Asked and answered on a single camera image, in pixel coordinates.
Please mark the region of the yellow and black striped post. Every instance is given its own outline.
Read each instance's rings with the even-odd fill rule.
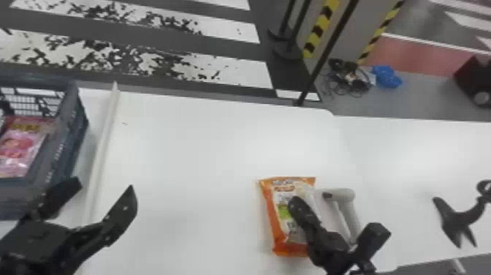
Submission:
[[[380,25],[380,27],[375,31],[375,34],[372,37],[372,40],[368,43],[368,45],[363,49],[362,55],[358,58],[358,65],[363,64],[365,59],[368,57],[370,52],[374,49],[375,44],[377,43],[380,36],[385,32],[385,29],[390,24],[390,21],[394,19],[396,14],[399,12],[400,8],[403,6],[405,0],[399,0],[396,5],[392,8],[392,10],[387,14],[384,19],[384,22]]]
[[[317,18],[316,25],[312,28],[311,35],[309,35],[307,43],[303,48],[303,58],[311,59],[313,52],[317,46],[321,43],[322,34],[326,31],[331,21],[332,14],[339,6],[339,0],[326,0],[322,7],[321,14]]]

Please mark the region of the food package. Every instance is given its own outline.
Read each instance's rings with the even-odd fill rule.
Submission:
[[[316,178],[275,177],[259,181],[273,232],[273,252],[278,256],[307,256],[305,233],[290,216],[288,202],[294,196],[301,197],[318,213],[313,196],[315,180]]]
[[[52,118],[14,116],[0,138],[0,178],[24,177],[53,130]]]

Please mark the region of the plastic basket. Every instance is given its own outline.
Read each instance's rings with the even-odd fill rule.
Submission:
[[[0,73],[0,89],[0,108],[7,115],[56,119],[54,132],[45,138],[27,174],[0,178],[0,219],[18,219],[36,196],[70,177],[88,120],[73,80]]]

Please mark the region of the black and white floor pattern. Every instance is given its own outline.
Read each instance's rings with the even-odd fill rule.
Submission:
[[[132,81],[145,78],[149,81],[144,83],[163,88],[259,97],[298,94],[308,71],[303,64],[274,58],[265,35],[270,14],[264,9],[270,4],[180,1],[182,6],[159,0],[10,0],[7,9],[0,4],[0,62],[37,72],[63,70],[75,78],[86,72],[84,80],[98,81],[100,74],[128,76],[128,85],[141,85]],[[251,12],[254,16],[244,16]],[[64,22],[61,28],[58,21]],[[133,35],[125,35],[126,30]],[[313,95],[308,99],[318,100]]]
[[[0,61],[41,67],[167,76],[177,80],[273,88],[266,64],[198,53],[32,31],[0,32]]]
[[[11,8],[259,43],[252,23],[107,0],[15,0]]]

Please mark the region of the white table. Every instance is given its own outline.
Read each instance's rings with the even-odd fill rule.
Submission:
[[[86,185],[90,177],[92,162],[101,138],[105,118],[107,117],[110,91],[81,88],[80,98],[89,120],[89,128],[80,148],[73,174],[80,178],[82,184]],[[53,222],[67,227],[82,225],[85,200],[86,189],[82,189],[64,206],[60,216]],[[0,222],[0,236],[5,235],[14,226],[15,222]]]
[[[319,188],[354,189],[362,223],[376,221],[335,125],[326,110],[121,93],[100,179],[91,182],[91,220],[130,184],[139,213],[83,274],[321,274],[308,258],[271,252],[256,181],[316,176]],[[374,260],[382,271],[395,269],[389,248]]]
[[[397,264],[412,265],[491,252],[491,213],[471,225],[478,247],[458,249],[444,235],[432,198],[471,208],[476,184],[491,178],[491,124],[338,117],[357,167],[394,232]]]

